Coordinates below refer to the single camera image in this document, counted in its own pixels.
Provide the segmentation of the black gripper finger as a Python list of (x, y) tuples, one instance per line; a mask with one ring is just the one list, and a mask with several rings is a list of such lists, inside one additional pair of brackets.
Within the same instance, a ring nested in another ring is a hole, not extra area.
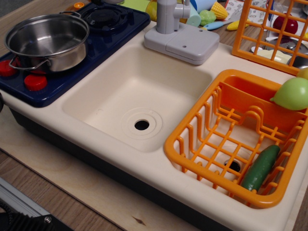
[(95, 5), (103, 5), (104, 0), (91, 0), (91, 3)]

